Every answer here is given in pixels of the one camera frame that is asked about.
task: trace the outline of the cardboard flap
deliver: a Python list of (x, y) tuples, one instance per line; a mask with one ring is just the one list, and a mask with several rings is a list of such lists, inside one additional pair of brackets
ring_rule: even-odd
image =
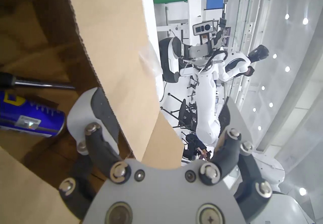
[(142, 163), (157, 169), (176, 169), (181, 166), (184, 144), (159, 112), (155, 128), (143, 156)]
[(55, 188), (1, 147), (0, 193), (0, 223), (79, 223)]
[(154, 76), (139, 57), (148, 44), (142, 0), (70, 3), (93, 69), (141, 161), (159, 113)]

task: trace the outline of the plastic wrap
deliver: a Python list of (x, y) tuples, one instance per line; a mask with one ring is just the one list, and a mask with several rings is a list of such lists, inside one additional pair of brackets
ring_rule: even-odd
[(148, 68), (148, 71), (152, 73), (154, 77), (163, 74), (157, 54), (150, 41), (148, 41), (148, 45), (143, 46), (139, 51), (139, 56), (145, 66)]

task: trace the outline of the blue spray can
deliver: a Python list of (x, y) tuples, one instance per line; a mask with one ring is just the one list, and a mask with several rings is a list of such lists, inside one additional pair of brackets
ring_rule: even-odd
[(0, 129), (52, 137), (64, 124), (64, 112), (0, 91)]

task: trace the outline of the person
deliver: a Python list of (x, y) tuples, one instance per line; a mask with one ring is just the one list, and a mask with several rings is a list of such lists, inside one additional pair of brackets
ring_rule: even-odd
[(205, 144), (196, 136), (196, 133), (186, 135), (188, 143), (187, 149), (184, 149), (183, 156), (189, 160), (193, 160), (196, 155), (201, 155), (200, 159), (204, 158), (206, 161), (211, 159), (211, 151), (206, 150)]

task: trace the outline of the robot camera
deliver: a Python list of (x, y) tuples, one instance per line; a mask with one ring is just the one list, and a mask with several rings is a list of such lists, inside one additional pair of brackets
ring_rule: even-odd
[(208, 33), (213, 33), (215, 30), (213, 21), (206, 21), (193, 25), (194, 35), (205, 35)]

